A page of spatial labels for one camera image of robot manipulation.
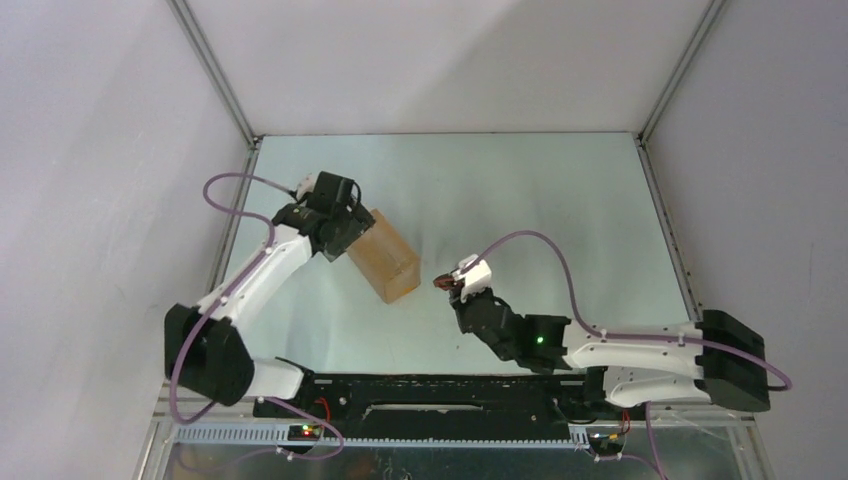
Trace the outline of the brown cardboard express box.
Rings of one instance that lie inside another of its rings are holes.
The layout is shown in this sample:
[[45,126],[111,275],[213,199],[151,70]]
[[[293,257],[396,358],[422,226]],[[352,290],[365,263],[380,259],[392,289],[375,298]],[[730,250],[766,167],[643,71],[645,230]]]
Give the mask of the brown cardboard express box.
[[347,249],[347,255],[380,299],[391,304],[420,285],[420,257],[380,210],[370,214],[375,224]]

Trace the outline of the red black utility knife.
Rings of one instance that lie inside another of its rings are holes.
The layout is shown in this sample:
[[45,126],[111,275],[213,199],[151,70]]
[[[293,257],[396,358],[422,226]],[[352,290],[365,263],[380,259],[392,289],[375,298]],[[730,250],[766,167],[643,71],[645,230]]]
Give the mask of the red black utility knife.
[[433,286],[442,291],[450,292],[461,289],[462,282],[451,274],[444,274],[433,280]]

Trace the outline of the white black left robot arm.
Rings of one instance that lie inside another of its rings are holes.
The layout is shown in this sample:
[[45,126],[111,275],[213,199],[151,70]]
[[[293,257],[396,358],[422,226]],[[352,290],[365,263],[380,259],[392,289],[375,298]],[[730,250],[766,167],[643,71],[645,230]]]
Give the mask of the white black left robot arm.
[[245,397],[276,397],[292,416],[316,403],[304,367],[252,353],[245,336],[276,291],[315,255],[332,262],[375,224],[358,183],[326,171],[285,188],[291,202],[258,219],[267,234],[247,262],[191,305],[164,318],[164,374],[171,395],[183,387],[232,406]]

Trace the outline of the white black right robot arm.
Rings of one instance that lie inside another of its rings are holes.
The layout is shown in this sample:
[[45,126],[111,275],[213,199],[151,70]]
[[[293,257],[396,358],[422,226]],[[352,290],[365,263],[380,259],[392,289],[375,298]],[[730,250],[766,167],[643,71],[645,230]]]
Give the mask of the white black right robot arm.
[[460,332],[475,335],[499,360],[536,374],[583,371],[581,402],[596,418],[676,400],[753,413],[771,407],[763,337],[721,310],[704,311],[696,323],[611,338],[566,316],[520,315],[489,288],[467,297],[454,289],[449,304]]

